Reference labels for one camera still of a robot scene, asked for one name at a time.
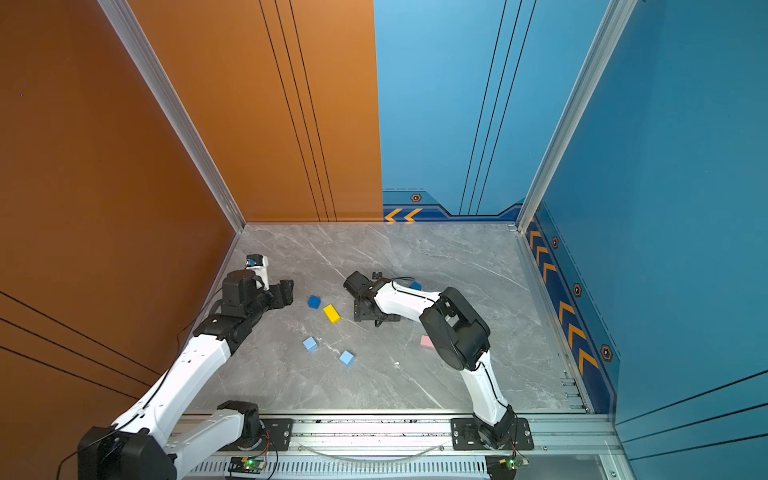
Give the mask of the light blue wood cube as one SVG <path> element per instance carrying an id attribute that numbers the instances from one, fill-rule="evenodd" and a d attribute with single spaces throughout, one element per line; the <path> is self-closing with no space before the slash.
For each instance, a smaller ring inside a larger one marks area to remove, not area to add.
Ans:
<path id="1" fill-rule="evenodd" d="M 349 351 L 343 351 L 339 357 L 340 362 L 345 366 L 350 366 L 353 363 L 354 359 L 355 359 L 354 355 Z"/>

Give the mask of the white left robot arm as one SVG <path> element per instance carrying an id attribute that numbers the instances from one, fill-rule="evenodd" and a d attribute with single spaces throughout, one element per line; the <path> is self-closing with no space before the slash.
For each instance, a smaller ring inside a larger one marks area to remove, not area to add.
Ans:
<path id="1" fill-rule="evenodd" d="M 230 272 L 218 305 L 195 328 L 169 369 L 108 427 L 80 440 L 80 479 L 182 479 L 221 448 L 256 454 L 274 449 L 255 403 L 229 400 L 177 438 L 172 431 L 208 380 L 231 358 L 264 314 L 293 302 L 294 283 L 268 284 L 263 267 Z"/>

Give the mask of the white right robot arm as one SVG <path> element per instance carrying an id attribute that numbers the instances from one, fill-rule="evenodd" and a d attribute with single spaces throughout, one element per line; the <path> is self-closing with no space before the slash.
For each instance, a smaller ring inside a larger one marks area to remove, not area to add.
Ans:
<path id="1" fill-rule="evenodd" d="M 358 271 L 347 277 L 344 288 L 354 298 L 356 322 L 380 326 L 405 318 L 421 324 L 439 357 L 460 372 L 483 444 L 499 449 L 512 441 L 517 416 L 492 368 L 490 327 L 460 291 L 427 292 Z"/>

